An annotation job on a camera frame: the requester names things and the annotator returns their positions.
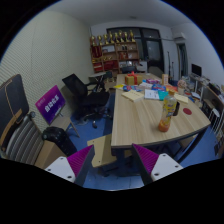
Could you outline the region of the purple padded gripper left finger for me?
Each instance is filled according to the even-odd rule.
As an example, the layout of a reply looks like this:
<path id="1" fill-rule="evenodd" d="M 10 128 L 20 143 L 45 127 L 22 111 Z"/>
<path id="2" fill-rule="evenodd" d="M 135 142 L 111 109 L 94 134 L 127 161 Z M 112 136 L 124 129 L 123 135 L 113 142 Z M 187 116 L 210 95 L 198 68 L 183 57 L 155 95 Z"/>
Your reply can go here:
<path id="1" fill-rule="evenodd" d="M 46 168 L 46 171 L 82 186 L 94 155 L 94 146 L 90 145 L 69 157 L 60 156 Z"/>

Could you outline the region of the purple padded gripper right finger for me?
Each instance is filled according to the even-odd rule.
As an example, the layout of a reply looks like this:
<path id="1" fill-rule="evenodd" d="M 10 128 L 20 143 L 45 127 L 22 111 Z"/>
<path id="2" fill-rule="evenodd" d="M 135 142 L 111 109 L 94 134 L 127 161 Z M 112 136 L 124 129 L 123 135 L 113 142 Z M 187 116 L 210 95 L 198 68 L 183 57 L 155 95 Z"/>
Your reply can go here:
<path id="1" fill-rule="evenodd" d="M 137 144 L 132 145 L 132 155 L 138 164 L 145 185 L 182 169 L 182 166 L 168 154 L 157 154 Z"/>

